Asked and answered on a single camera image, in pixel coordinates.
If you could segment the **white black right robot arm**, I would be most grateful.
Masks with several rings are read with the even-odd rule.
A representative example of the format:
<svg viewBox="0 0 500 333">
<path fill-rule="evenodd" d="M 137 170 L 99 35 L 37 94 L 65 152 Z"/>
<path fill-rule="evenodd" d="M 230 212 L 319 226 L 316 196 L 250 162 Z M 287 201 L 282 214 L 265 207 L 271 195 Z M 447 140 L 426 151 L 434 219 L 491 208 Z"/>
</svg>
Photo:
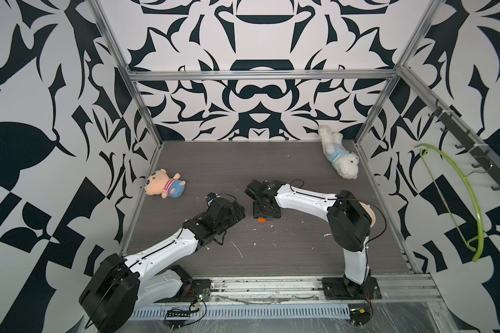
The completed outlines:
<svg viewBox="0 0 500 333">
<path fill-rule="evenodd" d="M 252 180 L 244 192 L 253 200 L 256 219 L 279 219 L 282 209 L 291 209 L 327 222 L 334 240 L 343 249 L 345 282 L 365 284 L 370 273 L 368 242 L 373 219 L 350 191 L 324 194 L 282 181 Z"/>
</svg>

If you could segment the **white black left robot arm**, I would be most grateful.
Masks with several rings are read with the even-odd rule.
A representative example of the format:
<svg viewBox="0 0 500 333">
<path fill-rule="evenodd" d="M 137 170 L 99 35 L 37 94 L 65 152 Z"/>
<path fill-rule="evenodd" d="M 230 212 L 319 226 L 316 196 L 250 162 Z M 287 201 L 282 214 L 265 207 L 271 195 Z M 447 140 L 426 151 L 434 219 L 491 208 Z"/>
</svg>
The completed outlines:
<svg viewBox="0 0 500 333">
<path fill-rule="evenodd" d="M 132 313 L 159 300 L 182 294 L 191 277 L 176 262 L 225 236 L 245 218 L 237 201 L 219 194 L 206 197 L 207 209 L 186 220 L 173 235 L 133 255 L 114 253 L 104 259 L 79 297 L 88 326 L 116 332 Z"/>
</svg>

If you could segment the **pink plush pig toy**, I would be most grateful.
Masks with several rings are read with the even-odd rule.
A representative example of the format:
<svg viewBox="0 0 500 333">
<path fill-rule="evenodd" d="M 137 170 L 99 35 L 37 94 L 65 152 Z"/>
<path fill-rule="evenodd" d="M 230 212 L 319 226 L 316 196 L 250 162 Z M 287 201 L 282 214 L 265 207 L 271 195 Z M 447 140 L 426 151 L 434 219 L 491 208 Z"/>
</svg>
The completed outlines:
<svg viewBox="0 0 500 333">
<path fill-rule="evenodd" d="M 175 173 L 169 177 L 165 169 L 152 173 L 144 187 L 146 195 L 160 195 L 162 198 L 179 198 L 185 191 L 186 181 L 181 180 L 181 175 Z"/>
</svg>

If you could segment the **white plush dog blue shirt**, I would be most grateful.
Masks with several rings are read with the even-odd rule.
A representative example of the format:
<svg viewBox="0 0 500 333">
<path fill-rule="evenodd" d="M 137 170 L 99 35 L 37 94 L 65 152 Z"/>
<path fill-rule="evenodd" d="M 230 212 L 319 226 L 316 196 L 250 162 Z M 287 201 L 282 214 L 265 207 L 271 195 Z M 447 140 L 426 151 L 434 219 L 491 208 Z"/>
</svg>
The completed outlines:
<svg viewBox="0 0 500 333">
<path fill-rule="evenodd" d="M 328 126 L 320 126 L 318 135 L 322 143 L 324 156 L 337 174 L 347 180 L 357 179 L 359 157 L 344 147 L 343 134 L 333 132 Z"/>
</svg>

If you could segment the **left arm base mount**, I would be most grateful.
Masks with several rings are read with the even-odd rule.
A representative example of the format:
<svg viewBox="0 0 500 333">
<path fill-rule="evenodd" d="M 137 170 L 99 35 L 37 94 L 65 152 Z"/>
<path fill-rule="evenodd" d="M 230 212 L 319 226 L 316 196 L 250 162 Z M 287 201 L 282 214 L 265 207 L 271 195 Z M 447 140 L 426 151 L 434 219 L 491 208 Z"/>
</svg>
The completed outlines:
<svg viewBox="0 0 500 333">
<path fill-rule="evenodd" d="M 174 293 L 165 292 L 165 298 L 161 298 L 159 302 L 184 302 L 198 296 L 208 300 L 211 294 L 211 279 L 195 279 L 180 265 L 171 266 L 158 276 L 167 280 L 171 278 L 179 286 Z"/>
</svg>

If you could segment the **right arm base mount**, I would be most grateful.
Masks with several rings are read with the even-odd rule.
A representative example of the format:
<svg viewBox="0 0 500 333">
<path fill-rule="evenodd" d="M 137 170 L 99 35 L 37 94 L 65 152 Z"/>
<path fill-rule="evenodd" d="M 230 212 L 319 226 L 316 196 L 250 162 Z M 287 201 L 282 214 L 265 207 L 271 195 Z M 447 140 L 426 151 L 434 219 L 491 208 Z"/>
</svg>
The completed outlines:
<svg viewBox="0 0 500 333">
<path fill-rule="evenodd" d="M 322 278 L 322 289 L 327 300 L 379 300 L 381 290 L 375 277 L 369 275 L 363 284 L 356 284 L 344 277 Z"/>
</svg>

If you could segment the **black wall hook rack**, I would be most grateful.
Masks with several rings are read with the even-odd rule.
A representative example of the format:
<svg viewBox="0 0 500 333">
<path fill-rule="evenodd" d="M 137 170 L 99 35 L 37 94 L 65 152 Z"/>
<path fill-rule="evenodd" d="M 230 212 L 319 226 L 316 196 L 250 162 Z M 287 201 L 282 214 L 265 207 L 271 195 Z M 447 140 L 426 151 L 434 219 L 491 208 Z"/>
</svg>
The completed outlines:
<svg viewBox="0 0 500 333">
<path fill-rule="evenodd" d="M 456 111 L 446 109 L 438 100 L 429 102 L 428 106 L 431 110 L 429 117 L 442 125 L 442 138 L 437 147 L 442 148 L 444 139 L 449 137 L 457 153 L 470 155 L 474 159 L 472 172 L 489 175 L 494 180 L 491 189 L 500 191 L 500 156 L 494 148 L 466 125 Z"/>
</svg>

